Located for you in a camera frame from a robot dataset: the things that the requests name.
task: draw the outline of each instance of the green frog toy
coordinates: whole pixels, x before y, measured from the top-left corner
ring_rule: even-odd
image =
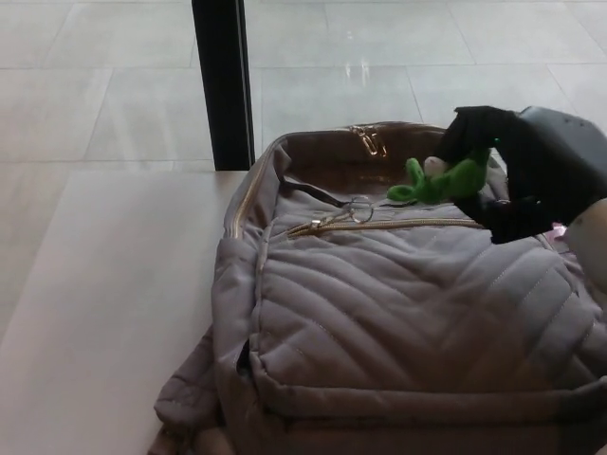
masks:
[[[391,187],[388,199],[434,205],[472,196],[485,186],[489,155],[489,149],[474,150],[451,167],[442,159],[430,156],[424,161],[423,170],[417,159],[410,158],[406,169],[413,185]]]

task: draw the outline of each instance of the table surface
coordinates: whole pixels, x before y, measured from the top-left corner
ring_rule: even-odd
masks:
[[[0,453],[143,454],[244,173],[74,173],[0,346]]]

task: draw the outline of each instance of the zipper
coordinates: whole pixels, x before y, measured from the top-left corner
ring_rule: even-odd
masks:
[[[305,225],[296,226],[286,232],[288,238],[302,237],[304,235],[318,235],[323,232],[334,230],[374,230],[374,229],[401,229],[401,228],[422,228],[426,226],[449,227],[459,226],[462,228],[484,229],[473,220],[459,218],[412,218],[400,221],[372,221],[367,223],[342,223],[336,222],[323,223],[315,220]]]
[[[349,130],[360,137],[362,145],[367,149],[370,156],[380,156],[385,158],[388,156],[388,150],[386,145],[383,143],[383,139],[377,132],[375,126],[371,125],[354,125]]]
[[[346,127],[346,128],[334,128],[334,129],[325,130],[325,131],[326,132],[348,131],[350,133],[354,133],[358,137],[360,137],[362,144],[364,145],[365,149],[371,156],[379,155],[381,157],[386,157],[386,156],[388,156],[388,150],[386,149],[386,146],[385,146],[383,140],[381,139],[381,137],[379,136],[379,133],[377,132],[377,127],[391,126],[391,125],[405,126],[402,122],[387,121],[387,122],[382,122],[382,123],[376,123],[374,126],[372,126],[372,125],[354,125],[354,126],[350,126],[350,127]],[[444,131],[442,128],[439,128],[439,127],[433,127],[433,126],[428,126],[428,125],[417,125],[417,126],[422,127],[424,130]],[[283,139],[283,136],[278,137],[269,145],[269,147],[267,149],[273,150],[275,144],[278,143],[282,139]],[[243,197],[242,202],[236,209],[236,213],[234,213],[234,217],[231,220],[230,228],[227,232],[227,235],[229,235],[232,238],[239,239],[242,236],[241,227],[240,227],[241,221],[242,221],[243,217],[245,217],[247,215],[251,200],[252,200],[253,196],[257,193],[257,190],[259,189],[259,184],[262,180],[261,177],[262,177],[262,175],[264,175],[264,172],[267,167],[267,163],[269,162],[269,157],[271,155],[273,155],[273,153],[265,153],[260,158],[263,162],[259,166],[259,169],[257,170],[256,174],[253,176],[253,179],[247,188],[247,192],[245,193],[245,196]]]

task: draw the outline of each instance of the gold clip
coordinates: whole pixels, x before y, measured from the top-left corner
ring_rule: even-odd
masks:
[[[360,137],[362,145],[370,156],[386,157],[388,155],[386,146],[374,127],[354,125],[350,127],[350,131]]]

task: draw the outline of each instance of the black metal frame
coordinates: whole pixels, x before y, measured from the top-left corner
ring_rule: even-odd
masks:
[[[244,0],[192,0],[217,171],[255,162]]]

